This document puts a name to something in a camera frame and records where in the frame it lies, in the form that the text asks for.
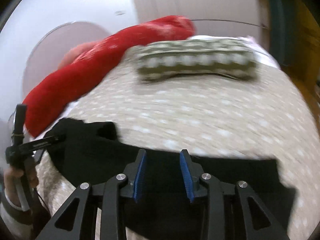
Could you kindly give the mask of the person's left hand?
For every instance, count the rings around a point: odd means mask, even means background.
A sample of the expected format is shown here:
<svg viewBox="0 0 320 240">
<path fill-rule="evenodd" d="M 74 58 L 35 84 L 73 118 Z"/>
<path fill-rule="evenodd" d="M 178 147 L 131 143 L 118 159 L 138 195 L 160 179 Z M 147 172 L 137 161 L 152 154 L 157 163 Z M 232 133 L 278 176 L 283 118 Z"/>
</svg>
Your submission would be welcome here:
<svg viewBox="0 0 320 240">
<path fill-rule="evenodd" d="M 21 207 L 21 203 L 17 194 L 15 180 L 20 179 L 24 175 L 22 170 L 19 170 L 15 167 L 10 166 L 4 171 L 4 187 L 5 193 L 9 200 L 15 206 Z M 37 177 L 37 172 L 35 166 L 27 169 L 27 177 L 29 181 L 29 185 L 31 188 L 36 188 L 39 184 L 39 180 Z"/>
</svg>

